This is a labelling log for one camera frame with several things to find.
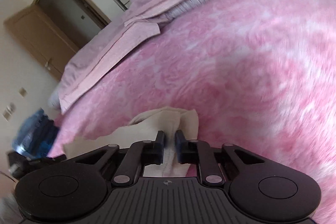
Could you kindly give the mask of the cream white garment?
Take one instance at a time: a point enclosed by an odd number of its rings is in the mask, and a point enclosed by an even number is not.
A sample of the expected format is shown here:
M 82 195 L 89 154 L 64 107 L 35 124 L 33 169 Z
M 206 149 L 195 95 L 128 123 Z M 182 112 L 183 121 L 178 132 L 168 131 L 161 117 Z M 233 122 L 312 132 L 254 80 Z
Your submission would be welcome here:
M 144 175 L 146 177 L 185 177 L 190 165 L 179 164 L 177 161 L 174 134 L 181 130 L 186 139 L 197 139 L 198 129 L 199 118 L 196 110 L 163 107 L 138 114 L 128 125 L 119 127 L 109 135 L 100 136 L 94 140 L 76 137 L 63 146 L 63 151 L 68 158 L 72 158 L 108 144 L 128 148 L 137 141 L 154 140 L 157 133 L 163 131 L 166 137 L 163 163 L 145 167 Z

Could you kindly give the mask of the stack of folded blue clothes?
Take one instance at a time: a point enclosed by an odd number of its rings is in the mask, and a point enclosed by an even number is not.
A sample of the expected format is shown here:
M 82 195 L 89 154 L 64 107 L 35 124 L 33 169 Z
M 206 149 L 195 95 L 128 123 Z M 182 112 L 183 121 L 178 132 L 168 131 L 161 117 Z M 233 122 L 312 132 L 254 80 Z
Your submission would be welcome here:
M 19 128 L 12 148 L 29 159 L 47 157 L 59 133 L 54 120 L 43 109 L 28 117 Z

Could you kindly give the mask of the brown wooden door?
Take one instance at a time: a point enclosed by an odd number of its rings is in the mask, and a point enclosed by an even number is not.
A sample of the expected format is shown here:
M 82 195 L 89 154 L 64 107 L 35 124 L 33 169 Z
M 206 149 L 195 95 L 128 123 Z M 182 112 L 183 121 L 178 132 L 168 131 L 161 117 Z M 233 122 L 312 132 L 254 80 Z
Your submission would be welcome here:
M 68 61 L 79 51 L 70 38 L 37 5 L 29 6 L 7 18 L 4 26 L 58 81 L 61 80 Z

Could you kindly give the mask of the pink pillow far side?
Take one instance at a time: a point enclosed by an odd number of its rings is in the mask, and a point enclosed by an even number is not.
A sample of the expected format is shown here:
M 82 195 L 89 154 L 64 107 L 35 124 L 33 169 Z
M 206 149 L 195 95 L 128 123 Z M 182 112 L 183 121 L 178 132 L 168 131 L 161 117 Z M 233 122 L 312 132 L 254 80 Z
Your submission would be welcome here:
M 50 96 L 50 107 L 65 114 L 132 50 L 159 35 L 164 25 L 156 20 L 109 24 L 70 59 Z

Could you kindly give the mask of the pink floral bed blanket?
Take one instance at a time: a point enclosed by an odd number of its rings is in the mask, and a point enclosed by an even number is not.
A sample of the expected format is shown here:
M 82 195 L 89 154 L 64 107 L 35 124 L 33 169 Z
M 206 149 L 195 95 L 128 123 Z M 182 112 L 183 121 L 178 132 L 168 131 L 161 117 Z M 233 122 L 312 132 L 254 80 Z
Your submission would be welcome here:
M 76 102 L 50 155 L 165 106 L 196 110 L 213 147 L 314 178 L 315 220 L 335 223 L 335 0 L 212 0 L 178 17 Z

